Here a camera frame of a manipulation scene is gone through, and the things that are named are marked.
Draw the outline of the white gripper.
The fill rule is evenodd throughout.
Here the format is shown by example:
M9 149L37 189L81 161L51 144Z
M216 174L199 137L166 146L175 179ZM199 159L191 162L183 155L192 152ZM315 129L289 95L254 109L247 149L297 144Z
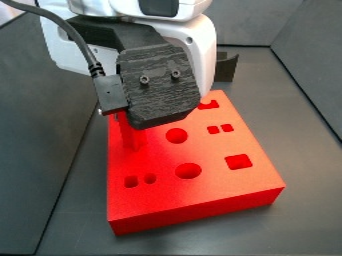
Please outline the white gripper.
M57 25L40 19L49 56L60 69L88 75L88 63L77 45ZM154 27L163 39L186 51L202 96L212 83L216 65L216 32L210 18L200 14L187 22L134 19L131 24Z

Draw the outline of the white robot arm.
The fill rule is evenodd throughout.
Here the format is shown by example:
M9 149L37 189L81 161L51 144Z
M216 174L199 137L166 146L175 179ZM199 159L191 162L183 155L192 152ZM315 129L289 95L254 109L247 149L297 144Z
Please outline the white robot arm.
M127 18L128 22L151 25L162 37L180 46L191 63L202 97L208 93L215 74L216 31L203 14L212 0L37 0L39 6L63 20L76 15L96 18ZM65 32L47 18L40 18L49 56L59 68L88 74L88 64ZM108 75L115 74L118 49L88 43Z

